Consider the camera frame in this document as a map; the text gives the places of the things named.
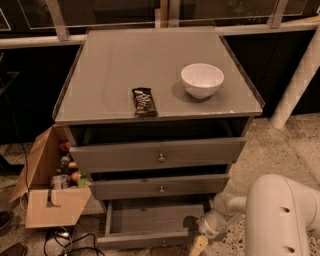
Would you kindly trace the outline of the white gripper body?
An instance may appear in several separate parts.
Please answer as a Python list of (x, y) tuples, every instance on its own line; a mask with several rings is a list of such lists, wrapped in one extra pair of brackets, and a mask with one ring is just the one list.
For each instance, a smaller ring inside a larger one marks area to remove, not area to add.
[(197, 221), (198, 231), (208, 240), (216, 240), (225, 234), (228, 227), (243, 219), (244, 212), (240, 210), (222, 210), (214, 208), (201, 216)]

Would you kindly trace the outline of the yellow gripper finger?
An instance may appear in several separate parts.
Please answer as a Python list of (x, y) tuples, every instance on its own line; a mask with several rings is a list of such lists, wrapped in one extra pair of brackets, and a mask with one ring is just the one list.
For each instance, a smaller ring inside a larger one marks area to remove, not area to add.
[(208, 239), (204, 235), (199, 235), (194, 239), (189, 256), (200, 256), (208, 245)]

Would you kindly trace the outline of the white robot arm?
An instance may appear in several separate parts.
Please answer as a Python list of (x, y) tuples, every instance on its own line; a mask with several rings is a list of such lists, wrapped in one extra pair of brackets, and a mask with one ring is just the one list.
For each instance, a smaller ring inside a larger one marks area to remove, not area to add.
[(320, 191), (284, 176), (256, 179), (244, 197), (221, 192), (197, 220), (189, 256), (200, 256), (228, 226), (245, 221), (245, 256), (311, 256), (308, 237), (320, 237)]

